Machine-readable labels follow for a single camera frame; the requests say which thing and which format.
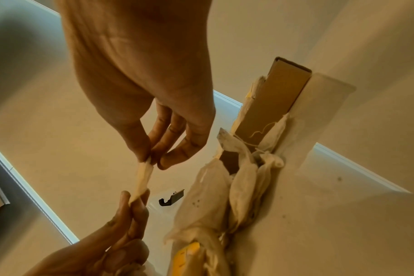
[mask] hand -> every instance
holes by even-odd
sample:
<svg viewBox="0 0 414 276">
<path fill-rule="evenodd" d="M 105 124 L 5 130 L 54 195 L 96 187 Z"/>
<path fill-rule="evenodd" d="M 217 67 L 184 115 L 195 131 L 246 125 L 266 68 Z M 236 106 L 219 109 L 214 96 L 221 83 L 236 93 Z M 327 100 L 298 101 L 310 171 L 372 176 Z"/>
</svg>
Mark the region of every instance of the hand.
<svg viewBox="0 0 414 276">
<path fill-rule="evenodd" d="M 123 191 L 111 221 L 81 241 L 47 256 L 25 276 L 105 276 L 120 273 L 133 262 L 142 265 L 149 255 L 142 241 L 149 216 L 145 207 L 149 194 L 147 190 L 129 206 L 130 193 Z"/>
<path fill-rule="evenodd" d="M 211 0 L 58 0 L 78 81 L 139 161 L 160 169 L 207 142 L 215 117 L 207 49 Z M 147 135 L 140 118 L 156 99 Z M 186 137 L 168 152 L 186 131 Z"/>
</svg>

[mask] small black object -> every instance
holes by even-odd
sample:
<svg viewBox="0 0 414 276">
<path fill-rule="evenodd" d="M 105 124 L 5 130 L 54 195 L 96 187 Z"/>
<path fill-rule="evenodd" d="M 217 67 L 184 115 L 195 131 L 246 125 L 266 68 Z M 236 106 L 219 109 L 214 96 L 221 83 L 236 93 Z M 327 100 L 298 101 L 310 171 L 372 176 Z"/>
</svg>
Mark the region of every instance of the small black object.
<svg viewBox="0 0 414 276">
<path fill-rule="evenodd" d="M 164 199 L 160 199 L 158 201 L 158 203 L 160 204 L 160 206 L 171 206 L 172 204 L 177 202 L 183 196 L 184 196 L 184 190 L 181 190 L 178 193 L 173 193 L 173 195 L 171 196 L 171 198 L 168 201 L 165 202 Z"/>
</svg>

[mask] cardboard box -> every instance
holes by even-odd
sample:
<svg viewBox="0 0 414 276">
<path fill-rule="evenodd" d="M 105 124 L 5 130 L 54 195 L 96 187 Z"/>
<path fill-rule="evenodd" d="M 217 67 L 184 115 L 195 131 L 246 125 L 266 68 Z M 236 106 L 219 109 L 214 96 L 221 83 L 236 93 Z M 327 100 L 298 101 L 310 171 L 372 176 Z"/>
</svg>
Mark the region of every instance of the cardboard box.
<svg viewBox="0 0 414 276">
<path fill-rule="evenodd" d="M 311 75 L 310 69 L 277 57 L 267 78 L 254 82 L 232 133 L 247 145 L 258 145 L 273 123 L 289 112 Z M 220 160 L 230 174 L 238 171 L 236 153 L 224 151 Z"/>
</svg>

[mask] skin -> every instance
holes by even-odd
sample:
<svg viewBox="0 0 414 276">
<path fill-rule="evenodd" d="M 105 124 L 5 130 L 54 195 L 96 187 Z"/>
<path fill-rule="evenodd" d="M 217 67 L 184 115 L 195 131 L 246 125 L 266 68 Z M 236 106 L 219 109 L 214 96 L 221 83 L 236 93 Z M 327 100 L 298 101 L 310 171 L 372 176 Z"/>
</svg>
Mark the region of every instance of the skin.
<svg viewBox="0 0 414 276">
<path fill-rule="evenodd" d="M 77 79 L 140 162 L 167 169 L 205 146 L 215 117 L 211 0 L 58 0 Z M 146 134 L 140 118 L 156 99 Z M 185 138 L 170 151 L 177 139 Z"/>
<path fill-rule="evenodd" d="M 78 243 L 47 256 L 24 276 L 124 275 L 142 265 L 149 255 L 142 241 L 149 194 L 147 190 L 129 206 L 130 193 L 123 191 L 112 220 Z"/>
</svg>

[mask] finger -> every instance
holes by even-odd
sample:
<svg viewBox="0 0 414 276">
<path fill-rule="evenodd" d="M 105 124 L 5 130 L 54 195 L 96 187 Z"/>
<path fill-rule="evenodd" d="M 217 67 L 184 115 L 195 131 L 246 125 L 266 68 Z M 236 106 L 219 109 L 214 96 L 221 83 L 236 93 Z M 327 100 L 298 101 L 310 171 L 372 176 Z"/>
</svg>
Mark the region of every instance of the finger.
<svg viewBox="0 0 414 276">
<path fill-rule="evenodd" d="M 102 262 L 102 267 L 105 272 L 114 273 L 132 262 L 143 265 L 148 256 L 149 249 L 146 244 L 140 239 L 135 239 L 128 242 L 123 248 L 108 253 Z"/>
<path fill-rule="evenodd" d="M 116 127 L 116 129 L 139 162 L 145 162 L 151 154 L 151 141 L 140 120 L 129 126 Z"/>
<path fill-rule="evenodd" d="M 157 163 L 160 158 L 174 146 L 175 142 L 180 138 L 185 129 L 186 120 L 177 113 L 172 113 L 171 125 L 166 130 L 162 139 L 151 151 L 151 162 L 153 164 Z"/>
<path fill-rule="evenodd" d="M 171 123 L 172 116 L 172 110 L 169 107 L 162 105 L 157 99 L 156 106 L 157 119 L 151 132 L 148 134 L 149 139 L 151 140 L 151 147 L 154 147 L 163 137 L 163 134 L 165 134 L 167 127 Z"/>
<path fill-rule="evenodd" d="M 79 242 L 52 253 L 42 264 L 49 269 L 63 265 L 64 268 L 75 271 L 82 269 L 84 264 L 101 258 L 106 249 L 121 239 L 130 227 L 132 215 L 129 199 L 130 193 L 123 191 L 119 208 L 111 221 Z"/>
<path fill-rule="evenodd" d="M 166 170 L 169 167 L 182 163 L 202 149 L 208 140 L 211 126 L 205 129 L 197 129 L 187 124 L 186 137 L 172 151 L 166 153 L 158 164 L 158 168 Z"/>
<path fill-rule="evenodd" d="M 127 233 L 108 250 L 108 252 L 113 252 L 122 248 L 132 239 L 143 238 L 143 235 L 145 234 L 146 223 L 149 217 L 149 211 L 147 208 L 143 209 L 142 207 L 139 207 L 139 205 L 141 205 L 139 201 L 143 203 L 144 206 L 146 206 L 148 203 L 149 195 L 150 190 L 148 189 L 145 193 L 143 193 L 143 195 L 140 196 L 140 199 L 132 202 L 131 211 L 133 213 L 134 219 L 131 221 L 130 228 L 128 229 Z"/>
</svg>

